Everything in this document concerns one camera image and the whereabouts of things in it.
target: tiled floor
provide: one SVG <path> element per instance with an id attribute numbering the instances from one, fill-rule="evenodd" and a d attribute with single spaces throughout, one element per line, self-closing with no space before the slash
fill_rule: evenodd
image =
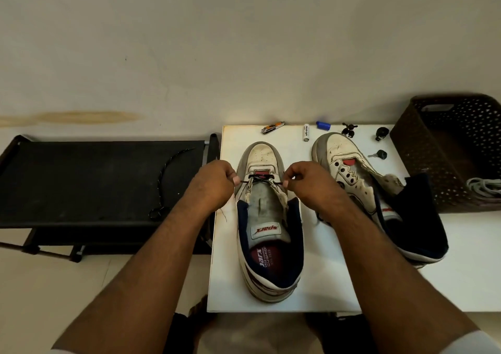
<path id="1" fill-rule="evenodd" d="M 21 244 L 27 232 L 0 230 L 0 241 Z M 52 251 L 69 253 L 71 248 Z M 0 354 L 47 352 L 61 331 L 125 265 L 128 255 L 87 256 L 80 263 L 0 249 Z M 207 293 L 210 256 L 197 255 L 177 311 L 187 314 Z M 501 342 L 501 313 L 471 313 Z M 223 314 L 204 335 L 199 353 L 322 352 L 301 314 Z"/>

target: white sneaker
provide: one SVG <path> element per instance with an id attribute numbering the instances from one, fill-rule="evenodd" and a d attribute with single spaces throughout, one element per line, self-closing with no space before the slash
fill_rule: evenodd
<path id="1" fill-rule="evenodd" d="M 441 260 L 448 251 L 442 221 L 433 205 L 426 174 L 407 178 L 381 175 L 351 139 L 337 132 L 319 137 L 312 159 L 332 177 L 416 266 Z"/>
<path id="2" fill-rule="evenodd" d="M 294 291 L 303 271 L 303 228 L 299 200 L 287 201 L 284 165 L 263 141 L 250 145 L 236 170 L 238 259 L 246 285 L 261 301 L 279 302 Z"/>

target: coiled white cord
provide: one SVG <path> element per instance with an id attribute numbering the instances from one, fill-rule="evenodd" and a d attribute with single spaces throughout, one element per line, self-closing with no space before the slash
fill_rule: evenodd
<path id="1" fill-rule="evenodd" d="M 468 188 L 487 198 L 501 197 L 501 179 L 486 180 L 473 177 L 467 181 Z"/>

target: white battery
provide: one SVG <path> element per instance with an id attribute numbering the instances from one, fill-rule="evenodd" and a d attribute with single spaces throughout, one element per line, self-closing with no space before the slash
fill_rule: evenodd
<path id="1" fill-rule="evenodd" d="M 304 141 L 310 140 L 310 125 L 309 124 L 305 124 L 303 126 L 303 140 Z"/>

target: basket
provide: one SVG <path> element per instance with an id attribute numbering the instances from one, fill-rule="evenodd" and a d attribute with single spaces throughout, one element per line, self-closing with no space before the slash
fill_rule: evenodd
<path id="1" fill-rule="evenodd" d="M 439 213 L 501 210 L 468 179 L 501 178 L 501 105 L 485 94 L 418 96 L 391 139 L 410 175 L 426 172 Z"/>

